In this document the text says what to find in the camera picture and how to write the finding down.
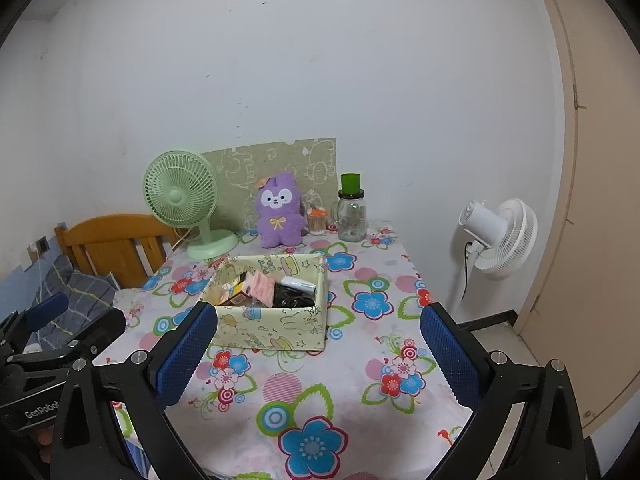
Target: pink package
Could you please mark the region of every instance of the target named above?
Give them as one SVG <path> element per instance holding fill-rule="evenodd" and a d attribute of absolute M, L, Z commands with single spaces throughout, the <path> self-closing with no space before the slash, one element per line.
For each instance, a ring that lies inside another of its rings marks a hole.
<path fill-rule="evenodd" d="M 263 302 L 266 306 L 273 306 L 273 295 L 275 293 L 276 280 L 265 276 L 259 270 L 254 272 L 249 294 L 256 300 Z"/>

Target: metal screw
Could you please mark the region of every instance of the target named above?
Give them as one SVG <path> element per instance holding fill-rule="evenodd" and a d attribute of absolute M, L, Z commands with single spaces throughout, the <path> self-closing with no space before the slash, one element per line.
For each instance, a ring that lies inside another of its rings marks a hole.
<path fill-rule="evenodd" d="M 551 359 L 551 367 L 556 372 L 564 372 L 564 363 L 560 359 Z"/>
<path fill-rule="evenodd" d="M 491 361 L 497 365 L 503 365 L 507 362 L 507 356 L 500 351 L 491 352 Z"/>
<path fill-rule="evenodd" d="M 86 366 L 86 360 L 83 358 L 79 358 L 76 359 L 72 365 L 72 368 L 76 371 L 79 372 L 80 370 L 82 370 L 84 367 Z"/>
<path fill-rule="evenodd" d="M 144 350 L 136 350 L 131 354 L 131 362 L 135 365 L 139 365 L 146 361 L 147 353 Z"/>

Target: wooden bed headboard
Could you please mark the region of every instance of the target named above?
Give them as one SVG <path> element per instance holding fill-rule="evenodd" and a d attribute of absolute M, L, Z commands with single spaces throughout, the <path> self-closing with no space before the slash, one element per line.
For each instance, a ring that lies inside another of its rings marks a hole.
<path fill-rule="evenodd" d="M 166 237 L 171 245 L 178 241 L 174 230 L 152 215 L 100 216 L 68 230 L 56 227 L 55 232 L 60 250 L 74 267 L 86 274 L 95 274 L 95 267 L 101 276 L 112 272 L 123 288 L 142 286 L 148 279 L 136 241 L 142 245 L 153 272 L 166 259 L 161 237 Z"/>

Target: storage box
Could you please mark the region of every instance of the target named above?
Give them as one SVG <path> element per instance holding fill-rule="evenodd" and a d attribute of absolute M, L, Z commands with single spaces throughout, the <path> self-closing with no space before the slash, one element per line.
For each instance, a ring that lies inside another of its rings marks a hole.
<path fill-rule="evenodd" d="M 316 284 L 316 304 L 310 308 L 219 306 L 222 285 L 246 270 L 280 280 L 295 276 Z M 326 264 L 322 254 L 230 256 L 207 284 L 200 300 L 216 307 L 218 346 L 270 350 L 323 350 L 326 331 Z"/>

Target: fan stand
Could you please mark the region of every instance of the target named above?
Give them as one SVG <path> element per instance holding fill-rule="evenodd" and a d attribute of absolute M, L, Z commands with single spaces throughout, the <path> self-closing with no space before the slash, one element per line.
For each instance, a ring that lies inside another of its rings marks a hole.
<path fill-rule="evenodd" d="M 209 218 L 198 222 L 200 236 L 190 242 L 187 254 L 194 260 L 210 260 L 228 253 L 238 244 L 238 237 L 227 229 L 211 230 Z"/>

